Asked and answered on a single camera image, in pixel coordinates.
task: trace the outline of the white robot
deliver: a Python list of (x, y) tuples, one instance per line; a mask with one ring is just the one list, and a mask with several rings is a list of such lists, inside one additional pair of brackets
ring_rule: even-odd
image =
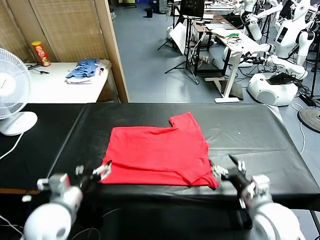
[(77, 185), (71, 185), (69, 176), (54, 174), (49, 179), (37, 181), (40, 191), (51, 191), (50, 202), (36, 208), (24, 225), (21, 240), (66, 240), (72, 225), (77, 218), (77, 212), (84, 193), (90, 184), (105, 179), (111, 173), (112, 162), (96, 169), (85, 169), (77, 166), (75, 174), (81, 176)]
[[(279, 19), (280, 12), (283, 9), (282, 2), (278, 3), (277, 0), (267, 0), (272, 7), (260, 12), (258, 15), (255, 15), (254, 11), (257, 2), (258, 0), (244, 0), (241, 4), (237, 4), (233, 10), (234, 14), (241, 14), (241, 21), (244, 25), (244, 30), (248, 33), (249, 38), (254, 41), (259, 41), (263, 36), (258, 25), (258, 21), (274, 13), (276, 13), (275, 18)], [(222, 55), (224, 61), (226, 60), (227, 53), (228, 48), (226, 47)], [(243, 61), (243, 59), (241, 59), (241, 61), (242, 63), (240, 63), (239, 68), (252, 67), (253, 65), (250, 62)]]
[(267, 0), (272, 7), (255, 15), (253, 12), (256, 2), (257, 0), (244, 0), (244, 13), (241, 15), (241, 20), (249, 34), (249, 38), (254, 41), (259, 41), (262, 38), (262, 33), (258, 26), (258, 20), (274, 13), (276, 13), (275, 18), (279, 19), (283, 5), (282, 2), (278, 3), (277, 0)]
[[(212, 172), (215, 176), (219, 175), (221, 180), (231, 182), (237, 190), (241, 206), (248, 209), (252, 219), (251, 239), (306, 240), (295, 214), (287, 207), (272, 201), (269, 178), (260, 175), (247, 180), (244, 162), (236, 161), (232, 156), (230, 158), (236, 167), (224, 169), (214, 165)], [(52, 196), (49, 203), (39, 206), (31, 213), (21, 239), (66, 240), (76, 220), (88, 183), (102, 180), (110, 172), (111, 162), (93, 170), (92, 174), (85, 174), (76, 186), (70, 185), (67, 174), (54, 174), (49, 179), (39, 179), (38, 188), (43, 190), (47, 186)]]
[[(298, 88), (292, 80), (303, 80), (307, 70), (302, 66), (308, 55), (315, 33), (310, 29), (313, 21), (306, 23), (306, 14), (310, 7), (310, 0), (291, 0), (291, 19), (285, 20), (279, 27), (275, 38), (274, 54), (266, 58), (265, 64), (277, 69), (278, 73), (257, 73), (248, 85), (248, 92), (258, 102), (274, 105), (289, 105)], [(296, 64), (288, 61), (289, 54), (296, 46), (299, 46)], [(262, 44), (261, 52), (269, 52), (267, 44)]]
[(236, 189), (240, 205), (247, 209), (252, 220), (251, 240), (306, 240), (296, 215), (287, 207), (273, 202), (270, 180), (265, 175), (246, 178), (243, 161), (231, 160), (236, 167), (225, 169), (213, 165), (212, 171), (222, 181), (229, 181)]

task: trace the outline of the wooden partition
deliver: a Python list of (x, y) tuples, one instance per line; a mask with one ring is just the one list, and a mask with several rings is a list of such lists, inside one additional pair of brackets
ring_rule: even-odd
[(0, 45), (26, 62), (41, 41), (51, 62), (108, 59), (121, 102), (128, 93), (107, 0), (0, 0)]

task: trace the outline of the fan base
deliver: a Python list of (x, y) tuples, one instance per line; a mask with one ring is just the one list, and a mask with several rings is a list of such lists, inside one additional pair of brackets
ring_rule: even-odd
[(297, 113), (298, 119), (307, 128), (320, 134), (320, 111), (315, 108), (303, 108)]
[(0, 132), (6, 136), (19, 135), (31, 129), (37, 120), (38, 117), (34, 112), (18, 112), (11, 117), (0, 120)]

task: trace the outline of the pringles can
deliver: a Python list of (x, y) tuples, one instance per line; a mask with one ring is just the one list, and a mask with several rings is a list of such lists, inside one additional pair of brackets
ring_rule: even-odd
[(36, 54), (38, 55), (42, 66), (48, 67), (51, 65), (51, 62), (49, 61), (48, 54), (45, 51), (44, 46), (42, 45), (41, 41), (34, 41), (31, 43)]

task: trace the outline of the red t-shirt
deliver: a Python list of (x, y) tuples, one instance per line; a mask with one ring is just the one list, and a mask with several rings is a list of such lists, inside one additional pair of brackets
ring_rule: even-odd
[(208, 158), (209, 145), (190, 112), (173, 116), (172, 127), (112, 129), (102, 164), (112, 160), (103, 184), (218, 187)]

